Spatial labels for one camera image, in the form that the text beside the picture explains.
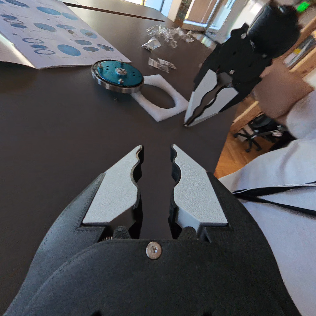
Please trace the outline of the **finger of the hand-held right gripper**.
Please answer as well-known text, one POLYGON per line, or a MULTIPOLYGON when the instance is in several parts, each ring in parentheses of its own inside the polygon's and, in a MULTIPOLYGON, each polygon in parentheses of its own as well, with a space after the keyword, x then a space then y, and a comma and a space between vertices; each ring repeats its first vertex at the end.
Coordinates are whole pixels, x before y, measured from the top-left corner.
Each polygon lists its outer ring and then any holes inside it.
POLYGON ((192 91, 188 108, 184 117, 184 126, 190 127, 194 126, 208 118, 211 118, 215 114, 210 114, 206 116, 206 114, 202 114, 200 117, 196 117, 191 124, 188 124, 189 119, 193 116, 194 110, 200 106, 203 97, 210 91, 212 91, 217 85, 217 77, 216 73, 211 69, 208 69, 206 74, 203 76, 201 82, 198 84, 197 88, 192 91))
POLYGON ((211 99, 211 94, 209 92, 202 98, 201 104, 194 109, 192 115, 186 120, 187 127, 194 126, 218 114, 238 95, 238 91, 235 88, 219 89, 213 99, 211 99))

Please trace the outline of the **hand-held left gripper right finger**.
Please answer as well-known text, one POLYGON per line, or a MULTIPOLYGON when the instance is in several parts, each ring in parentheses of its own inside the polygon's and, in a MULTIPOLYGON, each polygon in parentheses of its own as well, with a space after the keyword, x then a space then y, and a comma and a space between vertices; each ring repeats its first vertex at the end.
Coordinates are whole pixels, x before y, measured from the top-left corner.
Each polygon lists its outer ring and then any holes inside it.
POLYGON ((176 144, 171 145, 172 189, 168 223, 173 239, 186 227, 200 237, 204 227, 226 227, 228 220, 208 172, 176 144))

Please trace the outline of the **black office chair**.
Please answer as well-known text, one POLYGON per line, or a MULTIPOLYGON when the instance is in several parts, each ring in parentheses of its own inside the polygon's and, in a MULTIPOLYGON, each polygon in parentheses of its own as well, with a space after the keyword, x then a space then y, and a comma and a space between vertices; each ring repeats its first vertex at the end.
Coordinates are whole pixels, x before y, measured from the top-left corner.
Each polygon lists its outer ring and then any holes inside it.
POLYGON ((246 124, 239 132, 233 134, 234 138, 239 138, 242 142, 246 142, 248 147, 245 149, 247 153, 254 148, 257 152, 262 151, 261 145, 257 139, 262 138, 273 145, 269 152, 287 147, 292 141, 296 140, 288 129, 265 114, 262 114, 246 124))

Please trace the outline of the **printed instruction manual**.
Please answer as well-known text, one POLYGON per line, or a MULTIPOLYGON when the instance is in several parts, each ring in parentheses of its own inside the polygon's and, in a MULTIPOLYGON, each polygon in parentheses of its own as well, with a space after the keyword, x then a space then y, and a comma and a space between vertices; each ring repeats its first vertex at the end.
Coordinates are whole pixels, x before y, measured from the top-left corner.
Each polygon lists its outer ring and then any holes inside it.
POLYGON ((2 62, 34 69, 131 62, 61 1, 0 3, 2 62))

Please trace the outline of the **crumpled clear plastic wrap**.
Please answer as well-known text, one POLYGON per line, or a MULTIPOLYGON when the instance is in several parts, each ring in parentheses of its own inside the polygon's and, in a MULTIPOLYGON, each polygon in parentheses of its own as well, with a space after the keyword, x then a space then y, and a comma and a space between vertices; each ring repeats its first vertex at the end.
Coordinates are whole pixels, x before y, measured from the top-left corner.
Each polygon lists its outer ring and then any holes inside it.
POLYGON ((192 31, 189 30, 185 32, 181 27, 166 27, 162 24, 151 26, 146 30, 146 33, 149 36, 161 37, 164 39, 167 45, 173 49, 178 47, 177 38, 180 38, 186 43, 191 43, 195 41, 195 38, 192 35, 192 31))

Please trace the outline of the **small bag of screws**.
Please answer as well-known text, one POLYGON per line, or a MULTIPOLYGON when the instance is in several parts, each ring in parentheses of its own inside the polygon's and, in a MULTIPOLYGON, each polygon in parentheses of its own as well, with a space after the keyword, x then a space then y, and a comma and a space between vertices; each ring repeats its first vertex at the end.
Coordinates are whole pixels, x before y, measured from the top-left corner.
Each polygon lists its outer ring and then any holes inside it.
POLYGON ((148 42, 141 45, 141 48, 149 51, 150 53, 152 53, 155 49, 160 48, 160 47, 161 47, 161 43, 155 36, 151 37, 148 40, 148 42))

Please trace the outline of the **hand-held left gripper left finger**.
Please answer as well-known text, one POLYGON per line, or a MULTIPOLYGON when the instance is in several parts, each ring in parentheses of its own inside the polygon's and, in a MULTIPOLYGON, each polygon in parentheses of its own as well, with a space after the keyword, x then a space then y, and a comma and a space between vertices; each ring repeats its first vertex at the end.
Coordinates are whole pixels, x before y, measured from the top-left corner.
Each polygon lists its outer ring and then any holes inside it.
POLYGON ((83 225, 106 227, 112 234, 124 226, 131 238, 140 238, 143 211, 137 182, 143 161, 144 147, 138 145, 104 172, 83 225))

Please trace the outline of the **blue disc with metal rim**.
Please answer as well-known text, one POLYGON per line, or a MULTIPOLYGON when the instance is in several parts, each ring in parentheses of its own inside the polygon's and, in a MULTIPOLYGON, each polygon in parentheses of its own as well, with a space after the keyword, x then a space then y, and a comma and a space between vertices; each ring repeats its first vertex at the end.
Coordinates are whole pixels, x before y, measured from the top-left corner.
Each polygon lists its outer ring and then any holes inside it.
POLYGON ((91 66, 91 73, 98 85, 115 93, 137 93, 144 85, 142 73, 121 60, 97 61, 91 66))

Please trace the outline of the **white foam frame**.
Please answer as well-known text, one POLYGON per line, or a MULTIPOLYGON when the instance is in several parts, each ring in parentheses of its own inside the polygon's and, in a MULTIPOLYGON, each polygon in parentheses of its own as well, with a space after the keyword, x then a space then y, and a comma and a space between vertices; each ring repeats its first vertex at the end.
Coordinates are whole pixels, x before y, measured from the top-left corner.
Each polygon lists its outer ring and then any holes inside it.
POLYGON ((170 95, 175 102, 173 108, 161 108, 148 101, 140 91, 131 94, 134 100, 156 121, 163 121, 188 109, 189 102, 161 75, 144 76, 144 85, 158 87, 170 95))

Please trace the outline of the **person's right hand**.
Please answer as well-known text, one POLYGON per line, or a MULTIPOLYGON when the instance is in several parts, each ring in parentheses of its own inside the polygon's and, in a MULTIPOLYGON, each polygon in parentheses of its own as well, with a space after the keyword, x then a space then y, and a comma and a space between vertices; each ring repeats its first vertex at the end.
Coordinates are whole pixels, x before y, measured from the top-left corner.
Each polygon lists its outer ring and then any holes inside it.
POLYGON ((298 74, 290 72, 281 60, 275 59, 261 78, 253 89, 255 99, 265 115, 282 125, 286 124, 292 107, 314 90, 298 74))

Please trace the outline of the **dark desk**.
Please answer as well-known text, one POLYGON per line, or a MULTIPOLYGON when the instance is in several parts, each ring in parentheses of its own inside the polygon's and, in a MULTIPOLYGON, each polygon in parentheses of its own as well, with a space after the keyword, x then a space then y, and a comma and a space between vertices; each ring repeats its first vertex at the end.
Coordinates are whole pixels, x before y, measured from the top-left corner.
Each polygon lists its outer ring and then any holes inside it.
MULTIPOLYGON (((159 73, 148 66, 150 54, 141 48, 146 29, 158 21, 73 9, 142 74, 159 73)), ((199 41, 181 39, 176 49, 157 50, 178 69, 162 76, 189 99, 198 66, 210 50, 199 41)), ((90 66, 35 70, 1 63, 1 315, 61 212, 79 202, 74 199, 86 188, 90 193, 97 176, 137 145, 144 147, 138 182, 144 217, 142 239, 131 241, 132 246, 155 239, 171 242, 167 218, 175 182, 170 145, 213 172, 237 108, 185 128, 184 113, 156 122, 131 96, 98 86, 90 66)), ((101 315, 211 315, 203 301, 206 276, 197 275, 190 283, 189 272, 180 273, 177 265, 156 268, 161 260, 148 259, 145 244, 141 257, 150 269, 141 273, 128 264, 139 251, 120 254, 117 243, 101 242, 110 248, 110 257, 102 257, 104 275, 95 272, 92 278, 108 287, 101 315)))

